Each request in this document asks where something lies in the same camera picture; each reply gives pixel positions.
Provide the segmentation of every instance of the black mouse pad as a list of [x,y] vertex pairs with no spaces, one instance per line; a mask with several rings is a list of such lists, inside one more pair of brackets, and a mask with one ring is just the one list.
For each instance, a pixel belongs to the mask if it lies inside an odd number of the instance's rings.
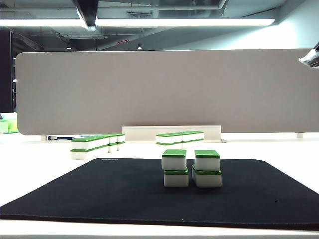
[[160,159],[98,158],[0,207],[0,218],[319,229],[319,194],[270,164],[222,160],[221,170],[221,188],[197,188],[191,175],[188,188],[165,188]]

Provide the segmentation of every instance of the gray divider panel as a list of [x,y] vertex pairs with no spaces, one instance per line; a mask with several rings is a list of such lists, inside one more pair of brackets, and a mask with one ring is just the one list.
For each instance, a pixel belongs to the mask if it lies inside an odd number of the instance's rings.
[[24,134],[222,125],[222,132],[318,132],[309,49],[37,52],[16,59]]

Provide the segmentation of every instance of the fluorescent light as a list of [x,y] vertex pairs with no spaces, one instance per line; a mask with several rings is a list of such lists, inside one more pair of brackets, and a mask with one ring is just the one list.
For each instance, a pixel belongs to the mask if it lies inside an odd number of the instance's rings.
[[[196,19],[96,19],[97,26],[268,26],[274,19],[196,18]],[[80,19],[0,19],[0,26],[83,26]]]
[[274,19],[197,18],[197,19],[96,19],[98,26],[154,27],[154,26],[268,26]]
[[82,26],[80,19],[0,19],[0,26]]

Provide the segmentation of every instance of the row of mahjong tiles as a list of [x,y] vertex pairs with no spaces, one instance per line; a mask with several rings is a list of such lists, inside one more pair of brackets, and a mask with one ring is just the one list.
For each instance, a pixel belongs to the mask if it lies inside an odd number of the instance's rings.
[[125,143],[123,133],[110,133],[76,138],[71,141],[72,159],[91,159],[102,153],[120,150]]
[[[167,149],[161,160],[165,187],[188,187],[186,150]],[[195,150],[192,179],[197,187],[221,187],[220,156],[215,150]]]
[[172,149],[184,149],[201,146],[204,141],[202,131],[183,131],[174,133],[160,133],[156,135],[156,144]]

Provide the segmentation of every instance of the white desk surface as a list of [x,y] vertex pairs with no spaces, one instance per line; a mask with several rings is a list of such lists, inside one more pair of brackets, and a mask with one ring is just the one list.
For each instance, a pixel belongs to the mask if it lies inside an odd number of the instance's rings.
[[[222,159],[264,160],[319,193],[319,138],[240,139],[239,134],[223,134],[228,143],[205,143]],[[40,136],[0,134],[0,206],[87,163],[70,159],[69,141],[40,141]],[[160,158],[155,144],[126,143],[122,151],[104,157]],[[193,150],[187,151],[194,158]],[[204,228],[152,225],[87,224],[44,221],[0,220],[0,238],[319,238],[316,232]]]

